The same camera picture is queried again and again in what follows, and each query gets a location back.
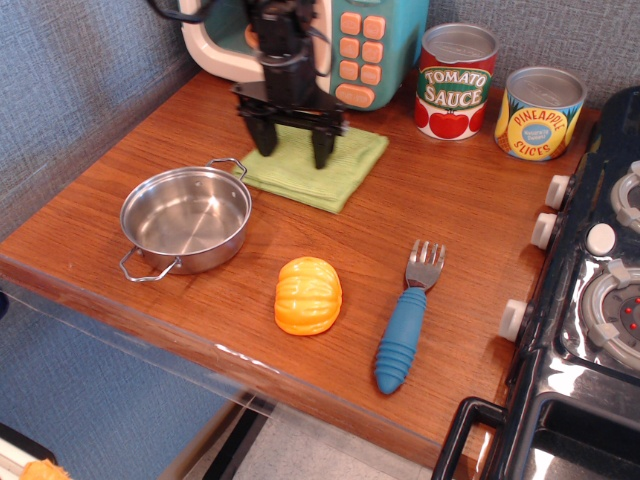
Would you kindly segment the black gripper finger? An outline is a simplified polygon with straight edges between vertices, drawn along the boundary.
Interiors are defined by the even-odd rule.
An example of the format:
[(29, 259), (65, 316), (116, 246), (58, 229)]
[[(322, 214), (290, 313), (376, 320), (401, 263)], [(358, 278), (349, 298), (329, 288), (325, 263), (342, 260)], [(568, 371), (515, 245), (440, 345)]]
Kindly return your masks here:
[(244, 121), (258, 152), (263, 156), (270, 156), (278, 143), (274, 122), (269, 118), (255, 116), (245, 116)]
[(335, 133), (331, 129), (314, 129), (311, 133), (311, 141), (315, 168), (324, 169), (334, 150)]

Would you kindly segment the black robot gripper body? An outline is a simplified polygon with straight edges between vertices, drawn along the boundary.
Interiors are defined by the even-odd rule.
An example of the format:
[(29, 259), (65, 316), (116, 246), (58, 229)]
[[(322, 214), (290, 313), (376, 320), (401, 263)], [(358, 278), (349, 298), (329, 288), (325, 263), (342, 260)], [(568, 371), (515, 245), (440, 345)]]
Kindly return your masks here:
[(272, 134), (277, 124), (327, 134), (346, 131), (344, 106), (317, 83), (311, 47), (282, 56), (261, 53), (258, 60), (264, 79), (232, 87), (239, 115), (251, 133)]

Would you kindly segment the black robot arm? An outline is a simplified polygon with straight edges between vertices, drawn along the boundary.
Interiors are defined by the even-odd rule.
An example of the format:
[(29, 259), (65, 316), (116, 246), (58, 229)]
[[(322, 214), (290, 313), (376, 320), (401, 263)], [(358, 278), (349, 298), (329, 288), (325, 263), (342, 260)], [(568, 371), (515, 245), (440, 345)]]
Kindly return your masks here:
[(264, 156), (278, 144), (278, 125), (309, 131), (315, 167), (323, 169), (345, 131), (345, 105), (318, 85), (313, 39), (325, 36), (312, 26), (314, 3), (248, 1), (246, 10), (264, 79), (233, 86), (238, 113)]

